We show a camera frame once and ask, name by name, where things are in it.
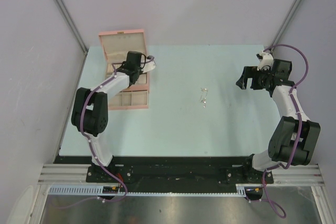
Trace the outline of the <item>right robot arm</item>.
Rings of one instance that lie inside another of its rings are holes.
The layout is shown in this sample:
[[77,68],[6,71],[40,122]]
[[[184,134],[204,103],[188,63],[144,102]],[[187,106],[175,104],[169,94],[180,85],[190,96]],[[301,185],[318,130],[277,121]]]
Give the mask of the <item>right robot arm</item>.
[[289,80],[292,63],[286,60],[261,60],[258,66],[245,66],[236,85],[245,90],[266,90],[275,102],[280,121],[270,138],[268,148],[250,155],[242,169],[243,179],[249,183],[261,180],[263,171],[271,167],[308,165],[321,131],[304,113],[297,97],[295,83]]

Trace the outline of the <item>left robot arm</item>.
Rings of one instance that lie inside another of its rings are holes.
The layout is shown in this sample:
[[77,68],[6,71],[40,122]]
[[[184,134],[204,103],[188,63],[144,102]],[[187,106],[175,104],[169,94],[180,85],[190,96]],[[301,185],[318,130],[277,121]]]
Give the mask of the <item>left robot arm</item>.
[[105,182],[112,181],[116,175],[116,169],[109,165],[113,154],[100,137],[108,125],[109,99],[134,85],[140,75],[156,67],[153,56],[139,51],[128,51],[126,60],[119,67],[116,68],[113,63],[111,65],[111,76],[97,87],[79,88],[76,91],[71,114],[71,123],[87,139],[92,161],[100,165],[97,174]]

